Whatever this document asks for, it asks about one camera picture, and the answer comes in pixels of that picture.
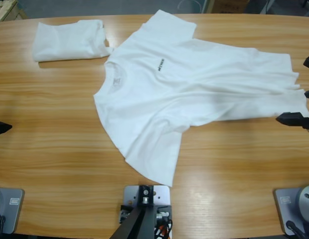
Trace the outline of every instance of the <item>floor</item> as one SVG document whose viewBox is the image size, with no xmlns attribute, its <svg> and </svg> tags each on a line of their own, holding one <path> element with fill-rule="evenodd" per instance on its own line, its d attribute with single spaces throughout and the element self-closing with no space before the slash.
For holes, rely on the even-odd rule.
<svg viewBox="0 0 309 239">
<path fill-rule="evenodd" d="M 303 16 L 304 0 L 276 0 L 268 14 Z M 259 13 L 267 0 L 250 0 L 245 13 Z M 158 9 L 177 13 L 199 13 L 204 0 L 19 0 L 29 18 L 154 14 Z"/>
</svg>

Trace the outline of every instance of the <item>cardboard box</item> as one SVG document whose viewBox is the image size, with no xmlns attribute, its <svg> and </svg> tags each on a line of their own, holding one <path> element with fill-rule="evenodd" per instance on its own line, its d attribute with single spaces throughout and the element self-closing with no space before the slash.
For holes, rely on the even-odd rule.
<svg viewBox="0 0 309 239">
<path fill-rule="evenodd" d="M 243 13 L 249 0 L 210 0 L 206 13 Z"/>
</svg>

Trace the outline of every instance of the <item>wooden table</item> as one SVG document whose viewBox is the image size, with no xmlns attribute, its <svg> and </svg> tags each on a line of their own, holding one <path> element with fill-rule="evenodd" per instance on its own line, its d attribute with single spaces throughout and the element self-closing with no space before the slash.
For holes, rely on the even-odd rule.
<svg viewBox="0 0 309 239">
<path fill-rule="evenodd" d="M 93 94 L 106 58 L 35 63 L 38 22 L 102 19 L 117 47 L 149 15 L 0 23 L 0 187 L 22 188 L 17 233 L 106 239 L 118 226 L 126 185 L 152 184 L 124 162 L 100 124 Z M 309 89 L 309 18 L 188 14 L 195 37 L 289 53 Z M 309 133 L 274 118 L 213 122 L 183 135 L 171 188 L 176 239 L 282 234 L 273 190 L 309 184 Z"/>
</svg>

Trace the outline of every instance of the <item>metal mounting plate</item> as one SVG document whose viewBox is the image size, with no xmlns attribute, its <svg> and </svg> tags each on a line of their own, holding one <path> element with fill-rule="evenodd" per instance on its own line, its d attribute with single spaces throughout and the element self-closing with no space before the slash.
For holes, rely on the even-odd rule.
<svg viewBox="0 0 309 239">
<path fill-rule="evenodd" d="M 156 206 L 169 206 L 171 205 L 170 188 L 164 185 L 154 185 L 155 192 L 153 202 Z M 125 206 L 135 207 L 137 204 L 139 193 L 139 186 L 126 186 L 123 194 L 123 204 Z"/>
</svg>

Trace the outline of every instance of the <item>label sticker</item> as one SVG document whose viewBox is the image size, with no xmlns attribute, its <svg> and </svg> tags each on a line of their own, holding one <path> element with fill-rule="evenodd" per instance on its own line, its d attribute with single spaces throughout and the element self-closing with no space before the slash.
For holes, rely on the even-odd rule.
<svg viewBox="0 0 309 239">
<path fill-rule="evenodd" d="M 19 198 L 11 198 L 9 201 L 10 205 L 19 205 Z"/>
<path fill-rule="evenodd" d="M 280 197 L 280 201 L 285 204 L 285 203 L 292 203 L 292 201 L 290 200 L 289 196 L 286 197 Z"/>
</svg>

